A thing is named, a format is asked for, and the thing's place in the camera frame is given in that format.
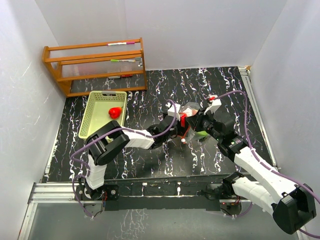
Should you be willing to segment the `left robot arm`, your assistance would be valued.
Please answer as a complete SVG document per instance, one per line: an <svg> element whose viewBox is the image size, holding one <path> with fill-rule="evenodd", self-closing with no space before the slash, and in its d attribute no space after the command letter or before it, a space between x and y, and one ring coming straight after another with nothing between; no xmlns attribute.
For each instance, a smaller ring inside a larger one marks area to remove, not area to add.
<svg viewBox="0 0 320 240"><path fill-rule="evenodd" d="M180 120L164 115L158 124L144 130L124 128L116 120L112 120L91 134L86 139L89 145L89 174L85 177L86 194L93 200L103 195L104 176L109 164L124 148L141 148L153 150L169 139L183 137L189 129L185 117Z"/></svg>

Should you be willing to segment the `red fake wax apple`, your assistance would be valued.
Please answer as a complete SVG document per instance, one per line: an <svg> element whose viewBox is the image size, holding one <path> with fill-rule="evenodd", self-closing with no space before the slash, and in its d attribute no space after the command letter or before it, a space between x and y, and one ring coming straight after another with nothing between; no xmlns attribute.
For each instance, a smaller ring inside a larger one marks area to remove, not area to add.
<svg viewBox="0 0 320 240"><path fill-rule="evenodd" d="M111 107L108 110L108 115L111 119L117 120L121 116L122 112L123 112L123 108L120 106Z"/></svg>

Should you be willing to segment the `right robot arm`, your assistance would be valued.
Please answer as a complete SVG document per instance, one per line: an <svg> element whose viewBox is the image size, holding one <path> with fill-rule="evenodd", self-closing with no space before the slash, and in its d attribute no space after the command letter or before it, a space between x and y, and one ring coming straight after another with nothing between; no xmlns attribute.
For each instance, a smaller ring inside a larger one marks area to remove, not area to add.
<svg viewBox="0 0 320 240"><path fill-rule="evenodd" d="M268 212L287 234L294 234L317 215L313 191L306 184L299 185L282 177L279 172L249 148L238 135L227 112L210 113L203 109L186 117L195 132L205 131L217 140L220 152L246 170L256 182L239 172L223 180L223 194L233 199L244 197Z"/></svg>

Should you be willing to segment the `pale green plastic basket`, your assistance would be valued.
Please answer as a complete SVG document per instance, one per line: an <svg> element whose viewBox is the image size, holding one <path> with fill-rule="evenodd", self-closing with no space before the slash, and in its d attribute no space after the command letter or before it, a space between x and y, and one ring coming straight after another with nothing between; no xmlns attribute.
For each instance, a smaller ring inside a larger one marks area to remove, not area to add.
<svg viewBox="0 0 320 240"><path fill-rule="evenodd" d="M109 115L111 108L121 108L115 120L123 126L127 110L127 93L125 91L91 91L82 117L78 137L87 139L91 134L113 119Z"/></svg>

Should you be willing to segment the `clear zip top bag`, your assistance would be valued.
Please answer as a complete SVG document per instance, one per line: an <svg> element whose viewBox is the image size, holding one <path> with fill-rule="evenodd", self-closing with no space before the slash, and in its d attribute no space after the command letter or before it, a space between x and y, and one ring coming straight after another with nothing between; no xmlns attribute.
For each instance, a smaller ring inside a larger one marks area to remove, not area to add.
<svg viewBox="0 0 320 240"><path fill-rule="evenodd" d="M208 137L208 134L203 130L195 130L194 124L196 123L197 113L201 106L196 102L186 103L180 110L180 126L184 130L181 136L181 142L188 144L192 140L202 141Z"/></svg>

